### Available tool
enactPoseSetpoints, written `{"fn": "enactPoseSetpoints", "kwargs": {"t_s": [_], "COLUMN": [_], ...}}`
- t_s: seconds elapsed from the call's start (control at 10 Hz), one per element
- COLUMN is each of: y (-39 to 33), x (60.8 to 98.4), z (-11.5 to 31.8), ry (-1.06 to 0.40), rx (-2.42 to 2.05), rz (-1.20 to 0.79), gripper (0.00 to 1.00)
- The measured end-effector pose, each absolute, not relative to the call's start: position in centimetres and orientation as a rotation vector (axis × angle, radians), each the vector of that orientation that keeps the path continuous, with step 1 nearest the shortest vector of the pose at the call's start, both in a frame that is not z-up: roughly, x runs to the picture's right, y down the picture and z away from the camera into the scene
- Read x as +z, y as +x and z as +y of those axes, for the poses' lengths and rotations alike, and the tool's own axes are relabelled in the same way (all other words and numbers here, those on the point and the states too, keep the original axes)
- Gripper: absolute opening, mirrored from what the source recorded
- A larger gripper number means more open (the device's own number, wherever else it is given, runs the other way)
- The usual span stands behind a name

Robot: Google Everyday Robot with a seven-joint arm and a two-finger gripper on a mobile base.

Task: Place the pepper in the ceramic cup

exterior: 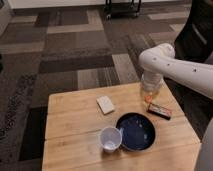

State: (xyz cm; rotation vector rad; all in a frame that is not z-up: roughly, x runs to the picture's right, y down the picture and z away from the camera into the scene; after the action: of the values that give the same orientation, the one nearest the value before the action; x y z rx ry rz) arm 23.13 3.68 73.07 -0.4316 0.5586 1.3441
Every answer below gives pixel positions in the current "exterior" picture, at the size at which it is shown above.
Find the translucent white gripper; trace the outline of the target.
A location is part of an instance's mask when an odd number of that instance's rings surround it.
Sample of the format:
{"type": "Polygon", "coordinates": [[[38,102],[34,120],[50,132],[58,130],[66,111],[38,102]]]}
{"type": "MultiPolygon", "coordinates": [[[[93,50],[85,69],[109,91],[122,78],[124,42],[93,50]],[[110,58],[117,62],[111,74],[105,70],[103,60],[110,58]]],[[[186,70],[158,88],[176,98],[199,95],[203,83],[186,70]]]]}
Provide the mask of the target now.
{"type": "Polygon", "coordinates": [[[152,100],[156,98],[159,94],[160,88],[163,84],[163,76],[155,75],[154,77],[148,76],[146,74],[142,75],[141,78],[141,96],[145,102],[146,96],[152,96],[152,100]]]}

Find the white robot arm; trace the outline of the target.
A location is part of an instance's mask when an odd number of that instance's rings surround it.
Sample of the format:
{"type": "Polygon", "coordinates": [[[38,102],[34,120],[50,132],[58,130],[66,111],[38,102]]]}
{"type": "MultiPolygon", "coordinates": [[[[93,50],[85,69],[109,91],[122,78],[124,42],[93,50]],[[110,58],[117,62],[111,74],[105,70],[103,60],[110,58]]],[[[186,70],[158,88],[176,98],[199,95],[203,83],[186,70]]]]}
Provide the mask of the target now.
{"type": "Polygon", "coordinates": [[[213,99],[213,65],[175,59],[171,44],[144,50],[139,55],[139,65],[144,70],[141,87],[145,92],[158,92],[163,77],[167,77],[213,99]]]}

